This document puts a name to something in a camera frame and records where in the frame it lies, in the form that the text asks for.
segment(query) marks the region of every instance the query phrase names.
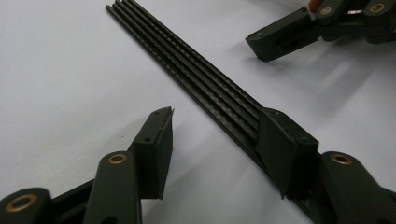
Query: white surface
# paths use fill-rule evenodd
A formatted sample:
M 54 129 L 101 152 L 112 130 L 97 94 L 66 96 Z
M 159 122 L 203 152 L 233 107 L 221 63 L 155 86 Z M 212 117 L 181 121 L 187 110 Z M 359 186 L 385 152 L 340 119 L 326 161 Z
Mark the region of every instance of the white surface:
M 0 198 L 56 197 L 125 150 L 149 113 L 172 106 L 174 153 L 163 201 L 144 223 L 310 223 L 110 17 L 110 0 L 0 3 Z M 245 37 L 305 0 L 148 0 L 151 14 L 264 106 L 358 158 L 396 190 L 396 44 L 319 41 L 263 63 Z

